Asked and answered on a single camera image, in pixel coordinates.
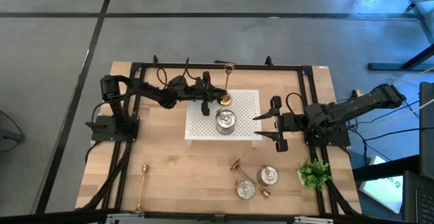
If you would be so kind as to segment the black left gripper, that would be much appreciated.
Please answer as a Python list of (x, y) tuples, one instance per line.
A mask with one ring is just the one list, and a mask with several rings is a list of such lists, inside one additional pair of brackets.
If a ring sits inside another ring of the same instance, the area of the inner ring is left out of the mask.
[(225, 89), (218, 88), (211, 83), (209, 71), (204, 71), (203, 79), (198, 79), (195, 84), (188, 87), (189, 100), (202, 100), (201, 112), (204, 116), (210, 115), (209, 103), (216, 101), (221, 105), (226, 98), (225, 93), (212, 95), (212, 92), (225, 92)]

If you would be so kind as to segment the grey metal desk frame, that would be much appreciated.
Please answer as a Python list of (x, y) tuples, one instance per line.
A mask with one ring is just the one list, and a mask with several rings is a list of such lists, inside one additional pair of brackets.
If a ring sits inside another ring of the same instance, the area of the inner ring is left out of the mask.
[(417, 21), (419, 21), (420, 26), (430, 44), (434, 44), (434, 34), (431, 31), (429, 25), (427, 24), (427, 19), (425, 14), (421, 10), (421, 3), (424, 2), (434, 2), (434, 0), (408, 0), (408, 6), (406, 11), (413, 11), (416, 15)]

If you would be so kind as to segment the black metal beam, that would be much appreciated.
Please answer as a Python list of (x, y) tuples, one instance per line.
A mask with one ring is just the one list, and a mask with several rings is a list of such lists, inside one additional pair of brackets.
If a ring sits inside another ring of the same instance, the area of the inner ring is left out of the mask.
[(405, 171), (419, 173), (419, 155), (392, 160), (381, 164), (372, 164), (353, 169), (355, 181), (371, 181), (388, 178), (390, 176), (403, 175)]

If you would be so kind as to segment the grey round chair base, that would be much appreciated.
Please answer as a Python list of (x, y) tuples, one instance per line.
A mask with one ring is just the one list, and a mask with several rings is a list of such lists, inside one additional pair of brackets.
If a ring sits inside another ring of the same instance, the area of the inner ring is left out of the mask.
[(8, 151), (11, 151), (15, 149), (18, 145), (22, 144), (24, 142), (24, 132), (22, 131), (21, 127), (4, 111), (0, 110), (0, 114), (8, 118), (8, 120), (13, 123), (13, 125), (18, 130), (18, 133), (12, 132), (11, 130), (6, 130), (3, 128), (0, 128), (0, 141), (1, 140), (10, 140), (14, 141), (14, 145), (8, 149), (2, 149), (0, 150), (0, 153), (6, 153)]

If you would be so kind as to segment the black desk foot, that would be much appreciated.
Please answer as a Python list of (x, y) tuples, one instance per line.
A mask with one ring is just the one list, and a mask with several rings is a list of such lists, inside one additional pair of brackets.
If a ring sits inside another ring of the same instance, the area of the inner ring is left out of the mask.
[(434, 67), (434, 63), (426, 63), (428, 59), (434, 57), (434, 44), (421, 51), (415, 57), (405, 63), (368, 63), (369, 71), (424, 71)]

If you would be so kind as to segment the gold brass candlestick holder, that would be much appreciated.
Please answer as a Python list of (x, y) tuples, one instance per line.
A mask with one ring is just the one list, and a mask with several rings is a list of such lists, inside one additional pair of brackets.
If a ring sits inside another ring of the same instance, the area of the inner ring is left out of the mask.
[(144, 191), (144, 185), (145, 185), (145, 180), (146, 180), (146, 174), (148, 172), (149, 166), (146, 164), (142, 165), (142, 181), (141, 181), (141, 186), (140, 186), (140, 193), (138, 196), (138, 203), (136, 206), (136, 212), (141, 212), (141, 208), (142, 208), (142, 196), (143, 196), (143, 191)]
[(266, 189), (263, 189), (258, 183), (256, 183), (252, 178), (250, 178), (242, 169), (241, 166), (239, 165), (239, 161), (240, 159), (238, 159), (231, 167), (230, 170), (234, 170), (237, 169), (238, 171), (240, 171), (240, 173), (242, 173), (249, 181), (251, 181), (261, 192), (261, 194), (265, 197), (268, 198), (270, 196), (270, 192), (267, 191)]
[(229, 76), (231, 75), (231, 73), (234, 70), (235, 70), (234, 64), (232, 64), (232, 63), (225, 64), (225, 66), (224, 66), (224, 71), (226, 73), (226, 80), (225, 80), (225, 85), (224, 85), (225, 94), (222, 95), (220, 97), (220, 99), (218, 100), (218, 102), (222, 106), (228, 106), (228, 105), (230, 105), (230, 103), (232, 101), (231, 95), (228, 93), (227, 87), (228, 87), (228, 82), (229, 82)]

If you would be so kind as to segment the dark monitor panel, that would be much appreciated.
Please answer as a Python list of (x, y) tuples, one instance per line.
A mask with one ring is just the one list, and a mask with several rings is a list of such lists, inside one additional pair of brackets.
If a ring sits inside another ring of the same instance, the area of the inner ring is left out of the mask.
[(434, 83), (420, 84), (420, 173), (434, 180)]

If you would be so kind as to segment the white perforated metal shelf riser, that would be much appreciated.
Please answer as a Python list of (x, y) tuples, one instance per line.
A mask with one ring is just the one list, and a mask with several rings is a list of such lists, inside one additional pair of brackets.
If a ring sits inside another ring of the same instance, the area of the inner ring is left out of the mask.
[[(250, 141), (253, 148), (262, 142), (262, 136), (255, 131), (262, 130), (262, 124), (254, 117), (260, 115), (260, 97), (258, 90), (229, 90), (232, 101), (228, 106), (217, 102), (209, 104), (210, 115), (201, 112), (201, 102), (190, 102), (186, 110), (184, 139), (188, 146), (193, 141)], [(232, 134), (222, 135), (216, 129), (216, 112), (228, 109), (235, 113), (237, 123)]]

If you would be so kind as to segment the black aluminium rig frame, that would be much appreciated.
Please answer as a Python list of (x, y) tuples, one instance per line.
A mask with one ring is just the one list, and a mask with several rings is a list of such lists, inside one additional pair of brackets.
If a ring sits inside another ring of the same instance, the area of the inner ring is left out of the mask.
[[(274, 94), (300, 92), (298, 70), (301, 66), (235, 64), (230, 82), (238, 89), (259, 91), (260, 112), (269, 109)], [(224, 221), (287, 221), (292, 216), (319, 216), (316, 192), (301, 185), (296, 170), (310, 158), (301, 132), (290, 132), (289, 151), (278, 153), (270, 139), (257, 148), (247, 141), (184, 141), (187, 102), (173, 109), (163, 109), (156, 102), (141, 98), (137, 115), (140, 117), (138, 138), (132, 144), (121, 212), (134, 212), (138, 203), (142, 176), (141, 165), (150, 166), (145, 177), (142, 211), (145, 217), (161, 219), (186, 218)], [(87, 204), (106, 180), (115, 143), (101, 143), (90, 153), (77, 196), (76, 208)], [(347, 153), (338, 147), (328, 147), (334, 184), (351, 207), (361, 213), (361, 206)], [(283, 173), (276, 186), (270, 187), (269, 198), (256, 195), (252, 200), (240, 200), (235, 195), (235, 183), (241, 174), (230, 166), (241, 158), (241, 167), (256, 175), (264, 164)]]

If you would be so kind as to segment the black laptop keyboard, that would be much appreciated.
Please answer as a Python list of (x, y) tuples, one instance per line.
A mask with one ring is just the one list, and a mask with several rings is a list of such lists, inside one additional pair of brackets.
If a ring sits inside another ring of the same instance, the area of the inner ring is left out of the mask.
[(434, 180), (405, 171), (402, 208), (404, 221), (434, 224)]

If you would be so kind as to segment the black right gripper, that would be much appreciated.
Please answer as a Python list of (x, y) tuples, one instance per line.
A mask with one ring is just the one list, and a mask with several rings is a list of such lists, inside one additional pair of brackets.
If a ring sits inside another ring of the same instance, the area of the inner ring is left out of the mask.
[(277, 152), (286, 152), (288, 151), (288, 141), (284, 139), (282, 132), (304, 132), (307, 128), (307, 119), (303, 114), (290, 112), (280, 114), (281, 106), (281, 97), (273, 96), (270, 99), (270, 109), (266, 113), (253, 118), (253, 120), (262, 120), (278, 117), (280, 132), (255, 131), (254, 133), (270, 138), (275, 143)]

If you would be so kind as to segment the white box green print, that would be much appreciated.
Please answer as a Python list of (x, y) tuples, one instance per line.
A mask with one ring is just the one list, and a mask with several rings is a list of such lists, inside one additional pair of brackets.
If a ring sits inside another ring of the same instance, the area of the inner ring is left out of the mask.
[(402, 175), (363, 181), (359, 190), (395, 214), (399, 214), (403, 202)]

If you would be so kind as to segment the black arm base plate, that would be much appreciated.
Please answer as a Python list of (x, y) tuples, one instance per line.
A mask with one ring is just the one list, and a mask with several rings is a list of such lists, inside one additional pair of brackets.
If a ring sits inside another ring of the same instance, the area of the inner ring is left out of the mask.
[(317, 147), (322, 146), (349, 146), (348, 131), (351, 129), (346, 122), (321, 122), (309, 126), (304, 135), (305, 143)]
[(113, 116), (98, 116), (96, 125), (93, 127), (93, 141), (120, 141), (128, 142), (135, 141), (138, 134), (138, 126), (140, 119), (138, 117), (130, 117), (127, 122), (127, 128), (124, 130), (116, 125)]

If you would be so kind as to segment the silver tin candle with tag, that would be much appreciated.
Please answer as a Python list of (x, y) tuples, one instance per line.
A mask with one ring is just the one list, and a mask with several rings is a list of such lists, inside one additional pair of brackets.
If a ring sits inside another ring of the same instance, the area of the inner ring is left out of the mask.
[(228, 109), (220, 109), (216, 112), (216, 129), (222, 135), (232, 134), (235, 130), (237, 117)]
[(235, 194), (241, 200), (251, 200), (256, 195), (256, 186), (249, 180), (241, 180), (235, 188)]
[(263, 165), (257, 172), (256, 179), (264, 187), (273, 186), (279, 181), (279, 172), (272, 166)]

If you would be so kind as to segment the green potted plant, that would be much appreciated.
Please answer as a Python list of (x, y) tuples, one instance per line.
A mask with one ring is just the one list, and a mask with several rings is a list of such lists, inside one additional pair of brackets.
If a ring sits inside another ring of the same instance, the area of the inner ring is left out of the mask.
[(328, 172), (329, 164), (323, 161), (305, 161), (299, 165), (297, 174), (300, 182), (309, 189), (321, 189), (332, 177)]

